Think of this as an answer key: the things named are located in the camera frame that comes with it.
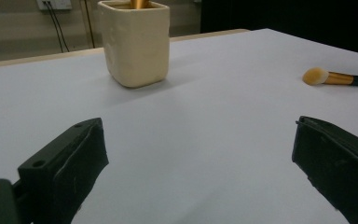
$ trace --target table surface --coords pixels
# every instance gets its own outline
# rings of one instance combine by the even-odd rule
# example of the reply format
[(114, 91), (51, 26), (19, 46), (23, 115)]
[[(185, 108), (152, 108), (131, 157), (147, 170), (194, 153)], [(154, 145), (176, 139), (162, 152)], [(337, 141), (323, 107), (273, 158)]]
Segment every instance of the table surface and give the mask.
[(358, 136), (358, 87), (308, 86), (314, 66), (358, 75), (358, 53), (269, 29), (176, 41), (134, 90), (101, 50), (0, 66), (0, 178), (100, 117), (110, 164), (73, 223), (346, 223), (291, 161), (299, 116)]

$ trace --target cable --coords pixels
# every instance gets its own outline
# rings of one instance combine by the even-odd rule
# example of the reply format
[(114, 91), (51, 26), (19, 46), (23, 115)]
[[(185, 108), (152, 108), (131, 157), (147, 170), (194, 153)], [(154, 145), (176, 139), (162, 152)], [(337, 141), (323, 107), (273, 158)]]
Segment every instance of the cable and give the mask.
[(60, 29), (60, 33), (61, 33), (61, 37), (62, 37), (62, 41), (63, 41), (63, 44), (65, 45), (66, 47), (66, 50), (69, 52), (69, 49), (68, 49), (68, 46), (66, 45), (66, 42), (65, 42), (65, 38), (63, 37), (63, 33), (62, 33), (62, 29), (61, 29), (61, 26), (60, 26), (60, 22), (58, 21), (57, 17), (56, 17), (56, 14), (54, 12), (54, 9), (53, 9), (53, 6), (51, 5), (51, 3), (48, 1), (48, 5), (50, 6), (51, 8), (51, 11), (53, 13), (53, 16), (58, 24), (58, 28)]
[(55, 23), (55, 20), (54, 20), (54, 18), (53, 18), (53, 15), (52, 15), (52, 13), (51, 13), (51, 11), (50, 11), (50, 7), (48, 6), (48, 3), (47, 3), (46, 1), (43, 1), (43, 4), (45, 4), (45, 6), (48, 8), (48, 14), (50, 14), (50, 17), (51, 17), (51, 19), (53, 20), (54, 27), (56, 28), (56, 33), (57, 33), (57, 37), (58, 37), (58, 42), (60, 42), (61, 53), (63, 53), (60, 35), (58, 34), (57, 25), (56, 25), (56, 23)]

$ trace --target gold object inside container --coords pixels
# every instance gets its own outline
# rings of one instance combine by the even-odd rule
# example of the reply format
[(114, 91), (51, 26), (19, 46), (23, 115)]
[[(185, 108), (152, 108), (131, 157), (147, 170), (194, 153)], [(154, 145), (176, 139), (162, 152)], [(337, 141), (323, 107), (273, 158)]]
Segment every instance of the gold object inside container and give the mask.
[(131, 9), (142, 9), (150, 7), (149, 0), (131, 0)]
[(324, 82), (325, 84), (333, 84), (333, 85), (351, 85), (353, 82), (353, 76), (329, 72), (329, 76), (327, 80)]

